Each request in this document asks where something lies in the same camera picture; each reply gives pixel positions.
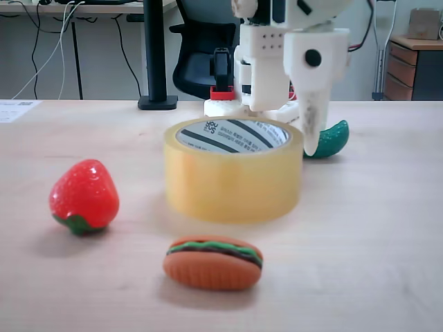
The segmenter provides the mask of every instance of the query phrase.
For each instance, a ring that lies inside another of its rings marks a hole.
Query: black pole
[[[75,69],[77,70],[78,94],[80,95],[80,100],[83,100],[82,74],[80,72],[80,61],[78,59],[78,47],[77,47],[77,33],[75,31],[74,22],[71,22],[71,28],[72,28],[72,41],[74,44]]]
[[[140,98],[138,108],[143,110],[176,109],[178,97],[168,95],[166,91],[163,1],[143,0],[143,14],[149,95]]]

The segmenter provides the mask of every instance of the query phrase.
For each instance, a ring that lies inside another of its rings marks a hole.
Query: strawberry toy
[[[54,185],[49,207],[55,220],[73,234],[102,230],[115,218],[119,200],[105,166],[98,160],[75,164]]]

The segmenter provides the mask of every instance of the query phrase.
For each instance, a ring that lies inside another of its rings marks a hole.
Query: burger patty
[[[239,258],[239,259],[243,259],[244,261],[248,261],[250,263],[255,264],[260,269],[262,268],[262,262],[259,259],[257,259],[256,257],[254,257],[253,255],[244,254],[243,252],[239,252],[239,251],[233,250],[233,249],[217,248],[217,247],[212,247],[212,246],[206,246],[203,248],[185,246],[181,249],[176,249],[176,250],[171,249],[170,251],[168,251],[168,253],[166,255],[174,254],[176,252],[215,252],[217,254],[223,254],[223,255],[228,255],[228,256]]]

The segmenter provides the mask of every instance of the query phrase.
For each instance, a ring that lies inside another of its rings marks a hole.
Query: tape roll
[[[299,130],[261,118],[215,117],[165,133],[169,204],[204,221],[253,223],[291,211],[300,196]]]

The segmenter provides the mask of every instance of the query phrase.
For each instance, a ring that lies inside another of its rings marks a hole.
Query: hamburger toy
[[[263,255],[249,243],[213,235],[182,237],[166,253],[163,269],[176,282],[214,290],[240,291],[254,286]]]

